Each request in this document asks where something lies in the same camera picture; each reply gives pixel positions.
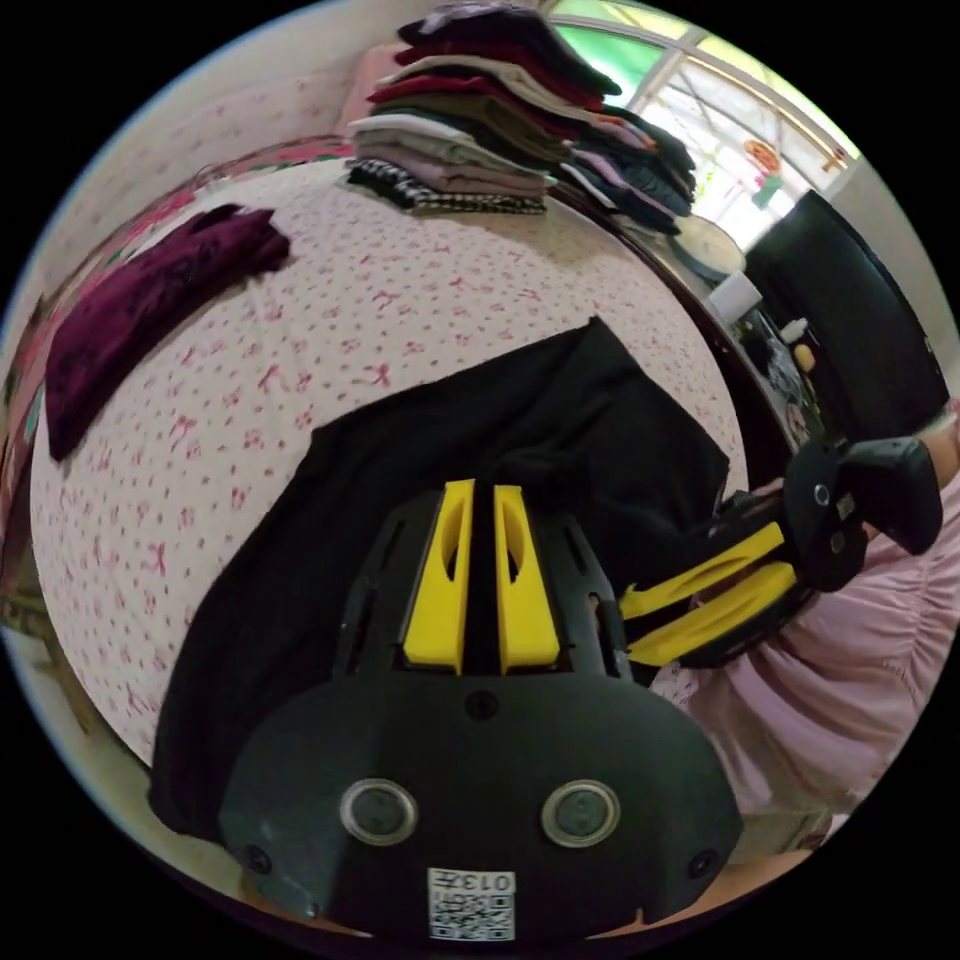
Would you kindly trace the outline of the person's right hand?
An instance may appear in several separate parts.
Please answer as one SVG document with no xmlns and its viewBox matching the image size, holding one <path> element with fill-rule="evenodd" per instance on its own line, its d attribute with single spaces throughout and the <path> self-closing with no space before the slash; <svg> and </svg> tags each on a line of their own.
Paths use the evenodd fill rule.
<svg viewBox="0 0 960 960">
<path fill-rule="evenodd" d="M 919 434 L 937 469 L 950 471 L 959 458 L 959 398 L 948 400 L 943 410 Z"/>
</svg>

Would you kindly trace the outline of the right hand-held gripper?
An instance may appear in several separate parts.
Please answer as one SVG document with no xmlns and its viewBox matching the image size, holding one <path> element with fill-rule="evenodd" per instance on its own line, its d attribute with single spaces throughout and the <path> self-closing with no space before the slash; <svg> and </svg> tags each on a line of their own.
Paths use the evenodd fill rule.
<svg viewBox="0 0 960 960">
<path fill-rule="evenodd" d="M 863 566 L 863 525 L 871 519 L 872 444 L 808 443 L 778 490 L 739 493 L 724 504 L 698 565 L 654 587 L 627 589 L 619 605 L 626 626 L 690 602 L 677 618 L 631 640 L 630 661 L 728 664 L 772 637 L 814 595 L 852 580 Z"/>
</svg>

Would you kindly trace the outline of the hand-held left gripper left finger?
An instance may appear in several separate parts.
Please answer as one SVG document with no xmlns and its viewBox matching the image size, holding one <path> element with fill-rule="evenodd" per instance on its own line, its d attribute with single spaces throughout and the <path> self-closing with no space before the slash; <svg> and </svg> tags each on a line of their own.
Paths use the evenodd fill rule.
<svg viewBox="0 0 960 960">
<path fill-rule="evenodd" d="M 445 485 L 403 639 L 414 668 L 463 669 L 474 480 Z"/>
</svg>

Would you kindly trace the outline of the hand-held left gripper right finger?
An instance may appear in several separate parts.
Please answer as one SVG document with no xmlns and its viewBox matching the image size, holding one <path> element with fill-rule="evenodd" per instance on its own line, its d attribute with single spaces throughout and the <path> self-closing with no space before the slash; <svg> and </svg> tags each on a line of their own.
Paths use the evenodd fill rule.
<svg viewBox="0 0 960 960">
<path fill-rule="evenodd" d="M 493 488 L 493 526 L 501 672 L 550 669 L 560 640 L 520 487 Z"/>
</svg>

